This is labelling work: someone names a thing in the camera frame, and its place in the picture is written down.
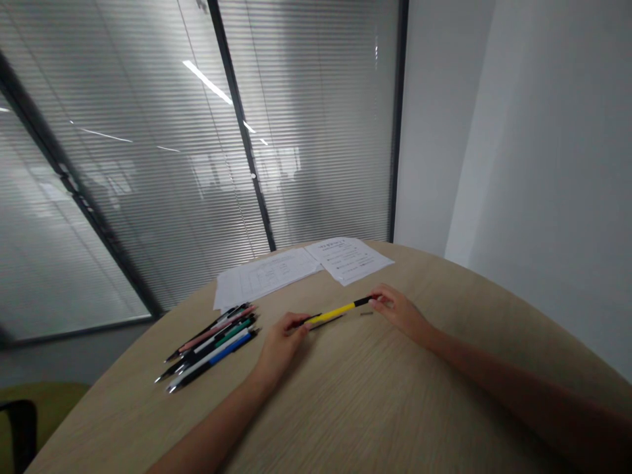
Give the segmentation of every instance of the hand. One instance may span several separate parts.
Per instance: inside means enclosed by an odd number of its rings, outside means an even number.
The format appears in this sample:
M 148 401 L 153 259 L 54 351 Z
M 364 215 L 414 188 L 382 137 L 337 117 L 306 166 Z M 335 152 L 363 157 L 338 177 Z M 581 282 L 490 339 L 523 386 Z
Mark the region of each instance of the hand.
M 272 390 L 285 370 L 290 365 L 294 354 L 298 350 L 301 342 L 311 329 L 309 323 L 296 329 L 291 334 L 288 332 L 298 324 L 310 318 L 308 314 L 285 313 L 285 315 L 270 328 L 263 349 L 259 356 L 259 361 L 253 370 L 255 375 L 266 388 Z
M 428 346 L 436 329 L 406 295 L 384 283 L 372 289 L 369 295 L 374 298 L 369 304 L 378 313 L 420 346 Z

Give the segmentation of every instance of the paper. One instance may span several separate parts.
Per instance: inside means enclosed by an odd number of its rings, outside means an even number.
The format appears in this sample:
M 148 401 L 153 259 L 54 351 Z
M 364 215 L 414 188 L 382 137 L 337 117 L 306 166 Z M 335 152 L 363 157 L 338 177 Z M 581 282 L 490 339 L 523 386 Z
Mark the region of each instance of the paper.
M 395 263 L 355 238 L 332 238 L 305 249 L 343 286 Z
M 252 302 L 322 269 L 305 249 L 299 248 L 226 270 L 217 277 L 213 309 Z

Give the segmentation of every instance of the pen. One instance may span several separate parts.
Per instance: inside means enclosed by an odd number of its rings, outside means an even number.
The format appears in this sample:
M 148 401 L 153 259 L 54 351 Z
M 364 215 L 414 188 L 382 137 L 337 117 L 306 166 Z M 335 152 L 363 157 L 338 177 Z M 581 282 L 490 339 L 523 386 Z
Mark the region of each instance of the pen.
M 299 326 L 302 326 L 305 323 L 317 324 L 317 323 L 323 323 L 325 321 L 330 321 L 331 319 L 334 319 L 335 317 L 340 316 L 341 314 L 349 311 L 350 309 L 367 304 L 371 298 L 372 296 L 367 296 L 366 298 L 361 298 L 360 300 L 356 300 L 353 303 L 349 303 L 348 305 L 339 307 L 338 309 L 334 309 L 333 311 L 329 311 L 328 313 L 312 316 L 309 319 L 301 321 Z
M 240 306 L 236 306 L 236 307 L 232 307 L 230 308 L 228 311 L 224 312 L 219 318 L 217 318 L 215 321 L 213 321 L 210 325 L 206 326 L 204 329 L 202 329 L 199 333 L 197 333 L 195 336 L 193 336 L 191 339 L 189 339 L 187 342 L 185 342 L 182 346 L 188 344 L 189 342 L 191 342 L 193 339 L 201 336 L 202 334 L 204 334 L 205 332 L 207 332 L 209 329 L 211 329 L 213 326 L 215 326 L 216 324 L 222 323 L 224 322 L 226 319 L 228 319 L 229 317 L 232 317 L 235 313 L 237 313 L 237 311 L 241 311 L 242 309 L 246 309 L 248 306 L 250 306 L 250 303 L 246 302 Z M 165 362 L 171 362 L 173 359 L 176 359 L 178 356 L 180 356 L 180 354 L 182 353 L 182 351 L 180 350 L 182 348 L 182 346 L 180 346 L 179 348 L 177 348 L 173 354 L 171 354 L 167 359 L 165 359 Z
M 239 318 L 242 318 L 244 316 L 249 315 L 250 313 L 252 313 L 255 309 L 257 309 L 256 306 L 251 306 L 249 308 L 246 308 L 245 310 L 235 314 L 235 316 L 231 316 L 227 319 L 225 319 L 224 321 L 222 321 L 219 324 L 216 324 L 215 327 L 209 329 L 207 332 L 199 335 L 198 337 L 196 337 L 195 339 L 191 339 L 189 342 L 187 342 L 185 345 L 183 345 L 180 349 L 178 349 L 180 352 L 184 352 L 186 350 L 189 350 L 191 348 L 194 348 L 195 346 L 197 346 L 200 342 L 203 342 L 205 340 L 207 340 L 209 337 L 213 336 L 214 334 L 217 334 L 218 332 L 220 332 L 222 329 L 224 329 L 225 327 L 229 326 L 229 324 L 237 321 Z
M 218 347 L 226 343 L 226 341 L 229 341 L 230 339 L 232 339 L 235 334 L 238 334 L 245 328 L 252 326 L 255 323 L 255 321 L 256 321 L 255 315 L 249 316 L 246 320 L 235 323 L 235 325 L 231 328 L 230 331 L 216 337 L 214 341 L 212 341 L 212 343 L 206 344 L 205 347 L 200 346 L 198 349 L 195 349 L 191 357 L 189 357 L 189 359 L 187 359 L 182 364 L 182 366 L 178 368 L 176 373 L 178 374 L 183 373 L 185 370 L 191 367 L 191 365 L 193 365 L 195 362 L 205 357 L 209 352 L 212 352 L 213 350 L 217 349 Z
M 160 377 L 155 379 L 153 382 L 158 383 L 171 377 L 175 373 L 184 372 L 193 364 L 198 362 L 201 358 L 205 357 L 209 352 L 212 352 L 213 350 L 224 344 L 227 340 L 231 339 L 242 329 L 252 326 L 255 323 L 256 319 L 257 315 L 250 315 L 245 321 L 235 321 L 233 324 L 226 328 L 226 331 L 222 331 L 221 334 L 218 334 L 216 335 L 216 337 L 208 340 L 204 344 L 204 347 L 200 346 L 199 350 L 188 351 L 180 361 L 169 367 L 166 371 L 162 373 Z
M 257 333 L 259 331 L 260 330 L 258 328 L 257 329 L 248 328 L 245 330 L 245 332 L 240 333 L 224 346 L 211 352 L 209 355 L 207 355 L 207 357 L 199 361 L 197 364 L 195 364 L 193 367 L 187 370 L 184 374 L 182 374 L 176 380 L 174 380 L 173 383 L 169 385 L 169 387 L 167 387 L 167 392 L 173 393 L 176 390 L 179 390 L 182 387 L 189 385 L 196 378 L 198 378 L 200 375 L 202 375 L 212 366 L 216 365 L 226 356 L 228 356 L 229 354 L 232 354 L 239 348 L 243 347 L 244 344 L 253 340 L 257 336 Z

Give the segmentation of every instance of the chair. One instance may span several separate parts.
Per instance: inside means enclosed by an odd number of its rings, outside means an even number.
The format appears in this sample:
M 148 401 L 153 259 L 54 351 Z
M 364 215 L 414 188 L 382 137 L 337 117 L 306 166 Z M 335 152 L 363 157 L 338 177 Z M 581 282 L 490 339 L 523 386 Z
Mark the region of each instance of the chair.
M 0 390 L 0 472 L 22 474 L 89 388 L 39 382 Z

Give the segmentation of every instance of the light wood grain tabletop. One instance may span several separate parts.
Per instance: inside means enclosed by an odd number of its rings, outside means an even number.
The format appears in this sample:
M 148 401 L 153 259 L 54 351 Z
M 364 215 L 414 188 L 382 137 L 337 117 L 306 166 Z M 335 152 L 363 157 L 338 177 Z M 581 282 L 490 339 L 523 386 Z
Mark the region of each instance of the light wood grain tabletop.
M 632 388 L 528 303 L 447 260 L 367 242 L 395 260 L 347 287 L 321 271 L 256 301 L 261 335 L 179 392 L 164 359 L 218 315 L 215 282 L 154 324 L 95 383 L 28 472 L 143 473 L 254 367 L 285 311 L 320 313 L 385 282 L 438 328 L 632 415 Z M 489 395 L 356 308 L 307 337 L 298 360 L 227 460 L 227 472 L 533 473 L 571 470 Z

